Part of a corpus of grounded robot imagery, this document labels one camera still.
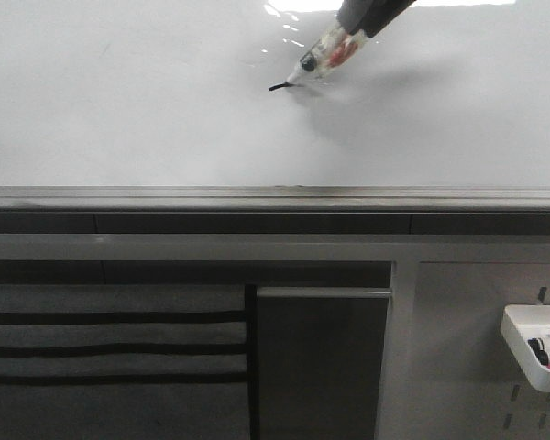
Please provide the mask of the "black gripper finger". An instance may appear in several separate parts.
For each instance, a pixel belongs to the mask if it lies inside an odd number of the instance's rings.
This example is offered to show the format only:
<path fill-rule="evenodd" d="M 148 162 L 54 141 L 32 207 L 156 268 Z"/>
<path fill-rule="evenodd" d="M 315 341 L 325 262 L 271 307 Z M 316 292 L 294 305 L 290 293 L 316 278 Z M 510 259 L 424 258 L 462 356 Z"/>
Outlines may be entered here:
<path fill-rule="evenodd" d="M 349 35 L 360 30 L 371 33 L 383 21 L 387 4 L 386 0 L 345 0 L 336 19 Z"/>
<path fill-rule="evenodd" d="M 413 3 L 414 0 L 373 1 L 360 21 L 360 28 L 368 38 L 373 38 Z"/>

